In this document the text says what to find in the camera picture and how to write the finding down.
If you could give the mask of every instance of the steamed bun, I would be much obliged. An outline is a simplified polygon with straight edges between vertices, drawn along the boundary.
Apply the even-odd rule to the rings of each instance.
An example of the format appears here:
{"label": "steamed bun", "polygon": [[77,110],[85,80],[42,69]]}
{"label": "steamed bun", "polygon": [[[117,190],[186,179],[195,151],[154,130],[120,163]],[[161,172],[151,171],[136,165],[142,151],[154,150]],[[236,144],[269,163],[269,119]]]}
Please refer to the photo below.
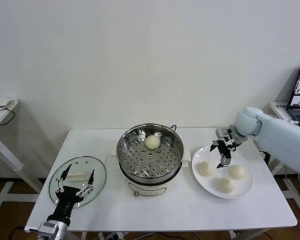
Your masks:
{"label": "steamed bun", "polygon": [[211,176],[214,173],[214,170],[211,164],[207,161],[198,163],[198,170],[203,176]]}
{"label": "steamed bun", "polygon": [[228,177],[222,177],[219,180],[219,188],[222,192],[229,194],[235,190],[235,184]]}
{"label": "steamed bun", "polygon": [[157,149],[158,147],[160,147],[160,142],[160,137],[156,135],[150,135],[145,140],[145,146],[148,149]]}
{"label": "steamed bun", "polygon": [[241,165],[233,165],[229,168],[229,174],[236,180],[244,179],[246,176],[246,172],[243,166]]}

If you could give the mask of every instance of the white side table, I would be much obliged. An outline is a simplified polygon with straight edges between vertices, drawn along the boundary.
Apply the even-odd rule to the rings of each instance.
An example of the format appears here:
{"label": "white side table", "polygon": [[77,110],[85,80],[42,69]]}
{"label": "white side table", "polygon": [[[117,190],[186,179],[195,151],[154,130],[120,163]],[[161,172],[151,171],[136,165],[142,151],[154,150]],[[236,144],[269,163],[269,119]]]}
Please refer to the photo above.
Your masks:
{"label": "white side table", "polygon": [[[12,110],[18,101],[14,101],[8,105],[8,109]],[[8,110],[0,110],[0,123],[9,114]],[[43,184],[34,177],[27,168],[20,162],[14,154],[0,141],[0,152],[5,156],[3,161],[27,184],[29,184],[37,193],[40,193]],[[3,202],[31,202],[35,203],[39,194],[12,194],[9,193],[14,182],[7,182],[0,193],[0,207]]]}

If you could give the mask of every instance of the glass lid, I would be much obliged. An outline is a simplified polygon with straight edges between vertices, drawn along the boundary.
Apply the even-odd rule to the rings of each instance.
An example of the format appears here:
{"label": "glass lid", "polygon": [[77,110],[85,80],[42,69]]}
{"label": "glass lid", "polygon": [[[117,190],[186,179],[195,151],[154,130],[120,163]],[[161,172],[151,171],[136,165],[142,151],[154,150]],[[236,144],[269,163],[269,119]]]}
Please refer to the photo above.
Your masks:
{"label": "glass lid", "polygon": [[56,191],[61,186],[60,178],[62,174],[63,176],[66,174],[63,186],[84,190],[81,192],[84,194],[83,201],[75,204],[73,208],[79,208],[95,199],[104,188],[107,177],[105,166],[95,157],[78,156],[67,161],[54,173],[49,184],[50,198],[55,204],[59,201]]}

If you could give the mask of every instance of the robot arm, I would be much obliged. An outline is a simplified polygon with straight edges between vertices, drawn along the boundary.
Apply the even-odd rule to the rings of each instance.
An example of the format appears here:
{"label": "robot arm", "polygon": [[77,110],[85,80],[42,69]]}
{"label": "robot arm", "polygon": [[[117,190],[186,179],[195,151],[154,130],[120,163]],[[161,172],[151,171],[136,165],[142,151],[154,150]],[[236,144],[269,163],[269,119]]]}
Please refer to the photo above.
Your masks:
{"label": "robot arm", "polygon": [[299,126],[266,115],[258,108],[247,107],[237,114],[233,125],[218,128],[216,135],[218,140],[213,141],[210,151],[217,147],[220,152],[221,163],[217,168],[227,167],[231,151],[251,138],[276,159],[300,172]]}
{"label": "robot arm", "polygon": [[67,228],[70,225],[70,217],[75,204],[80,203],[94,190],[95,170],[92,170],[90,178],[83,189],[64,185],[67,178],[70,164],[61,174],[60,178],[56,178],[57,189],[55,194],[58,203],[53,214],[42,222],[38,229],[38,238],[42,240],[65,240]]}

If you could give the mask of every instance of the white plate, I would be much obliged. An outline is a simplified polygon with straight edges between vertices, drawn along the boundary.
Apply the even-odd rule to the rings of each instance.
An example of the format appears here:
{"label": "white plate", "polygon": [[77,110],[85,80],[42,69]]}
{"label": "white plate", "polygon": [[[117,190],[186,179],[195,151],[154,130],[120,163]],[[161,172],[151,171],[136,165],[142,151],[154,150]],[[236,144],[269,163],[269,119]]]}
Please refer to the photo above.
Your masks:
{"label": "white plate", "polygon": [[[231,153],[232,159],[230,166],[239,164],[245,169],[245,178],[242,180],[236,180],[229,174],[230,166],[216,169],[216,167],[220,163],[219,151],[217,148],[213,151],[209,150],[210,146],[204,146],[196,151],[192,158],[192,172],[198,183],[209,193],[223,199],[238,199],[247,195],[254,186],[254,173],[247,163],[246,159],[244,159],[236,152]],[[209,162],[213,166],[214,169],[211,176],[203,176],[199,172],[198,164],[201,162]],[[234,182],[235,189],[233,192],[224,193],[219,189],[218,181],[222,177],[228,177]]]}

